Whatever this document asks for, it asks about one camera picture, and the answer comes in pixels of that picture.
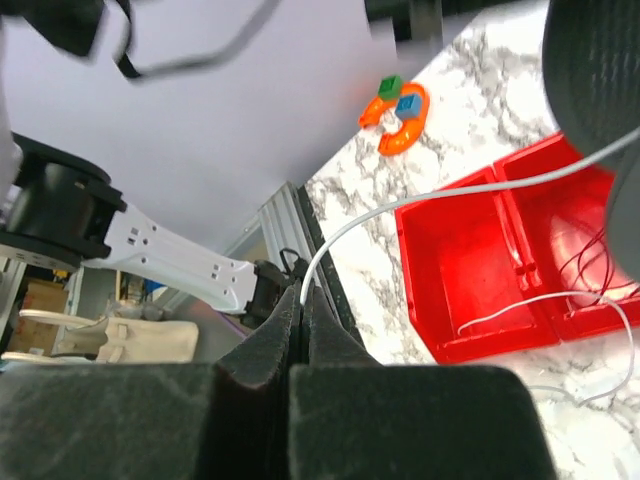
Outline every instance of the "cardboard box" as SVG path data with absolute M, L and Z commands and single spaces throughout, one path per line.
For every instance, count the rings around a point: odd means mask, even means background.
M 64 313 L 68 294 L 54 283 L 30 280 L 22 308 Z M 57 325 L 20 318 L 9 341 L 8 351 L 51 355 L 58 328 Z

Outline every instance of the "small cube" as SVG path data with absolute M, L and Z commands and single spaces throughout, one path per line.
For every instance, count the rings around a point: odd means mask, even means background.
M 402 81 L 402 78 L 398 75 L 383 78 L 380 82 L 380 88 L 378 88 L 378 97 L 385 102 L 398 99 L 400 97 L 403 84 L 404 82 Z
M 396 117 L 404 122 L 410 118 L 420 116 L 420 110 L 422 110 L 422 97 L 417 93 L 412 93 L 411 95 L 400 97 L 395 113 Z

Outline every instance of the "marble countertop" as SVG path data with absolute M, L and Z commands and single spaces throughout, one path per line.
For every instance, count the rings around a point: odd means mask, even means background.
M 372 208 L 436 189 L 556 131 L 541 78 L 545 14 L 539 5 L 504 22 L 479 17 L 415 79 L 432 96 L 416 145 L 379 155 L 381 133 L 399 126 L 387 114 L 307 183 L 325 238 Z M 384 364 L 433 363 L 409 323 L 393 214 L 356 228 L 331 254 L 369 352 Z M 638 373 L 615 396 L 577 408 L 533 391 L 561 479 L 640 479 L 640 339 L 635 346 Z M 616 333 L 483 362 L 515 371 L 527 385 L 586 397 L 619 381 L 628 357 L 628 340 Z

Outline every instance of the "white chair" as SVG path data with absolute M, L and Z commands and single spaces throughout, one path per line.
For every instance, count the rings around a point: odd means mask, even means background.
M 56 345 L 59 356 L 6 352 L 2 360 L 39 365 L 78 364 L 78 355 L 96 355 L 95 363 L 188 363 L 198 342 L 198 326 L 191 322 L 148 322 L 119 317 L 89 320 L 43 310 L 22 310 L 22 318 L 63 327 Z

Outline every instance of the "white cable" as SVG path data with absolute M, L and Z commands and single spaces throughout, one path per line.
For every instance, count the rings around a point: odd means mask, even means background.
M 311 286 L 313 274 L 324 254 L 327 253 L 329 251 L 329 248 L 331 248 L 331 246 L 336 243 L 343 235 L 351 231 L 353 228 L 363 224 L 367 220 L 371 220 L 372 218 L 377 217 L 378 215 L 381 215 L 390 210 L 395 210 L 396 208 L 409 205 L 410 203 L 421 202 L 422 200 L 456 197 L 458 195 L 470 195 L 472 193 L 498 192 L 500 190 L 531 187 L 540 183 L 558 180 L 559 178 L 579 172 L 580 170 L 583 170 L 595 163 L 598 163 L 601 160 L 604 160 L 612 153 L 615 153 L 618 150 L 621 150 L 622 148 L 630 145 L 638 138 L 640 138 L 640 127 L 620 137 L 618 140 L 610 143 L 603 149 L 589 155 L 588 157 L 585 157 L 580 161 L 572 163 L 571 165 L 568 165 L 566 167 L 559 168 L 552 172 L 535 175 L 529 178 L 523 178 L 521 180 L 510 180 L 507 182 L 496 182 L 486 185 L 477 185 L 473 187 L 452 188 L 450 190 L 438 190 L 435 192 L 423 193 L 420 195 L 415 195 L 413 197 L 403 198 L 402 200 L 397 200 L 395 202 L 391 202 L 386 205 L 382 205 L 381 207 L 375 208 L 338 229 L 338 231 L 331 235 L 331 237 L 329 237 L 329 239 L 318 249 L 316 254 L 311 259 L 311 262 L 309 263 L 309 269 L 307 270 L 307 273 L 304 276 L 304 280 L 302 281 L 300 304 L 304 307 L 304 304 L 307 301 L 307 295 L 309 294 L 309 288 Z
M 576 397 L 571 395 L 568 391 L 566 391 L 566 390 L 564 390 L 563 388 L 560 388 L 560 387 L 552 387 L 552 386 L 544 386 L 544 385 L 543 386 L 534 385 L 534 386 L 530 386 L 529 387 L 529 389 L 531 389 L 531 390 L 547 390 L 547 391 L 551 391 L 551 392 L 561 393 L 565 397 L 568 397 L 569 399 L 571 399 L 571 401 L 577 407 L 581 407 L 582 405 L 584 405 L 586 403 L 589 403 L 589 402 L 592 402 L 593 400 L 597 400 L 598 398 L 608 397 L 609 395 L 613 395 L 614 393 L 616 393 L 619 390 L 623 389 L 629 383 L 631 378 L 633 377 L 633 370 L 634 370 L 635 363 L 636 363 L 636 349 L 635 349 L 635 345 L 633 343 L 633 332 L 631 330 L 631 324 L 629 323 L 629 318 L 624 313 L 624 310 L 622 310 L 620 305 L 618 305 L 613 300 L 605 297 L 604 295 L 600 295 L 599 293 L 580 292 L 580 291 L 577 291 L 577 290 L 576 291 L 567 291 L 567 292 L 547 293 L 545 295 L 539 295 L 537 297 L 533 297 L 533 298 L 529 298 L 527 300 L 523 300 L 522 302 L 516 302 L 513 305 L 509 305 L 508 307 L 505 307 L 502 310 L 500 310 L 500 311 L 498 311 L 498 312 L 496 312 L 494 314 L 488 315 L 486 317 L 478 318 L 476 320 L 471 320 L 470 322 L 467 322 L 467 323 L 465 323 L 464 325 L 462 325 L 461 327 L 458 328 L 458 335 L 460 335 L 460 332 L 462 330 L 464 330 L 465 328 L 469 328 L 472 325 L 477 325 L 478 323 L 484 323 L 484 322 L 488 322 L 489 320 L 493 320 L 494 318 L 497 318 L 500 315 L 508 312 L 509 310 L 513 310 L 514 308 L 522 307 L 524 305 L 528 305 L 530 303 L 538 302 L 540 300 L 546 300 L 548 298 L 575 297 L 575 296 L 591 297 L 591 298 L 594 298 L 594 299 L 601 300 L 601 301 L 607 303 L 608 305 L 610 305 L 616 311 L 616 313 L 620 316 L 620 319 L 622 320 L 622 323 L 624 324 L 624 328 L 627 331 L 627 338 L 629 339 L 629 367 L 627 369 L 627 374 L 625 375 L 625 377 L 622 379 L 622 381 L 620 383 L 618 383 L 615 387 L 613 387 L 613 388 L 611 388 L 609 390 L 606 390 L 604 392 L 598 393 L 596 395 L 592 395 L 590 397 L 585 398 L 584 400 L 578 400 Z
M 307 270 L 307 273 L 304 276 L 304 280 L 302 281 L 302 287 L 301 287 L 301 290 L 300 290 L 300 305 L 304 308 L 304 304 L 307 301 L 307 295 L 309 294 L 309 288 L 311 287 L 311 281 L 313 279 L 313 274 L 314 274 L 316 268 L 318 268 L 318 265 L 320 264 L 320 260 L 322 259 L 322 257 L 329 251 L 329 249 L 333 246 L 333 244 L 336 243 L 342 236 L 344 236 L 346 233 L 348 233 L 349 231 L 351 231 L 355 227 L 363 224 L 367 220 L 371 220 L 372 218 L 377 217 L 378 215 L 381 215 L 381 214 L 383 214 L 385 212 L 388 212 L 390 210 L 395 210 L 396 208 L 402 207 L 404 205 L 409 205 L 411 203 L 421 202 L 423 200 L 431 200 L 431 199 L 435 199 L 435 198 L 445 198 L 445 197 L 455 197 L 455 196 L 459 196 L 459 195 L 470 195 L 470 194 L 474 194 L 474 193 L 498 192 L 500 190 L 531 187 L 531 186 L 534 186 L 534 185 L 539 185 L 541 183 L 558 180 L 558 179 L 560 179 L 562 177 L 566 177 L 566 176 L 571 175 L 573 173 L 579 172 L 580 170 L 583 170 L 583 169 L 585 169 L 585 168 L 587 168 L 587 167 L 589 167 L 591 165 L 594 165 L 594 164 L 600 162 L 601 160 L 604 160 L 605 158 L 607 158 L 612 153 L 615 153 L 618 150 L 621 150 L 621 149 L 625 148 L 626 146 L 632 144 L 633 142 L 635 142 L 639 138 L 640 138 L 640 127 L 636 128 L 635 130 L 632 130 L 631 132 L 627 133 L 626 135 L 620 137 L 618 140 L 615 140 L 615 141 L 611 142 L 606 147 L 604 147 L 601 150 L 589 155 L 588 157 L 585 157 L 582 160 L 579 160 L 579 161 L 577 161 L 577 162 L 575 162 L 575 163 L 573 163 L 571 165 L 568 165 L 568 166 L 563 167 L 563 168 L 559 168 L 557 170 L 553 170 L 551 172 L 543 173 L 541 175 L 534 175 L 533 177 L 528 177 L 528 178 L 524 178 L 524 179 L 521 179 L 521 180 L 510 180 L 510 181 L 506 181 L 506 182 L 496 182 L 496 183 L 491 183 L 491 184 L 486 184 L 486 185 L 477 185 L 477 186 L 472 186 L 472 187 L 453 188 L 453 189 L 450 189 L 450 190 L 438 190 L 438 191 L 435 191 L 435 192 L 423 193 L 421 195 L 415 195 L 413 197 L 403 198 L 401 200 L 397 200 L 395 202 L 391 202 L 391 203 L 388 203 L 386 205 L 382 205 L 382 206 L 380 206 L 378 208 L 375 208 L 375 209 L 371 210 L 370 212 L 367 212 L 364 215 L 361 215 L 360 217 L 356 218 L 355 220 L 352 220 L 351 222 L 349 222 L 346 225 L 342 226 L 340 229 L 338 229 L 338 231 L 336 233 L 334 233 L 331 237 L 329 237 L 329 239 L 318 249 L 316 254 L 311 259 L 311 262 L 309 262 L 309 269 Z M 631 331 L 631 325 L 629 323 L 629 319 L 627 318 L 626 314 L 624 313 L 622 308 L 620 308 L 620 306 L 617 303 L 613 302 L 612 300 L 609 300 L 608 298 L 606 298 L 604 296 L 598 295 L 598 294 L 593 293 L 593 292 L 575 292 L 575 291 L 571 291 L 571 292 L 550 293 L 550 294 L 547 294 L 547 295 L 542 295 L 540 297 L 535 297 L 535 298 L 532 298 L 532 299 L 529 299 L 529 300 L 525 300 L 524 302 L 515 303 L 515 304 L 507 307 L 506 309 L 503 309 L 500 312 L 495 313 L 495 314 L 493 314 L 493 315 L 491 315 L 489 317 L 485 317 L 484 319 L 477 319 L 477 320 L 474 320 L 473 322 L 469 322 L 468 324 L 466 324 L 466 326 L 470 326 L 473 323 L 478 323 L 479 321 L 490 320 L 490 319 L 495 318 L 496 316 L 500 315 L 501 313 L 504 313 L 507 310 L 510 310 L 512 308 L 516 308 L 516 307 L 521 306 L 521 305 L 526 305 L 527 303 L 531 303 L 531 302 L 534 302 L 534 301 L 537 301 L 537 300 L 542 300 L 543 298 L 553 298 L 553 297 L 572 296 L 572 295 L 593 296 L 593 297 L 601 299 L 602 301 L 604 301 L 604 302 L 608 303 L 609 305 L 611 305 L 611 307 L 613 307 L 616 310 L 616 312 L 620 315 L 620 318 L 622 319 L 622 322 L 624 323 L 625 329 L 627 330 L 627 335 L 629 336 L 629 343 L 630 343 L 630 349 L 631 349 L 630 354 L 629 354 L 629 369 L 627 371 L 627 374 L 626 374 L 625 378 L 622 380 L 622 382 L 620 384 L 618 384 L 618 386 L 614 387 L 611 390 L 607 390 L 606 392 L 602 392 L 602 393 L 599 393 L 597 395 L 593 395 L 593 396 L 591 396 L 589 398 L 586 398 L 585 400 L 578 401 L 569 392 L 567 392 L 566 390 L 563 390 L 562 388 L 559 388 L 559 387 L 552 387 L 552 386 L 533 386 L 533 387 L 530 387 L 531 389 L 536 389 L 536 390 L 548 390 L 548 391 L 552 391 L 552 392 L 561 393 L 561 394 L 569 397 L 573 401 L 573 403 L 575 405 L 582 406 L 587 402 L 590 402 L 590 401 L 596 400 L 598 398 L 606 397 L 608 395 L 616 393 L 621 388 L 624 388 L 627 385 L 627 383 L 629 383 L 629 380 L 633 376 L 633 370 L 634 370 L 634 366 L 635 366 L 635 348 L 634 348 L 634 344 L 633 344 L 633 333 Z

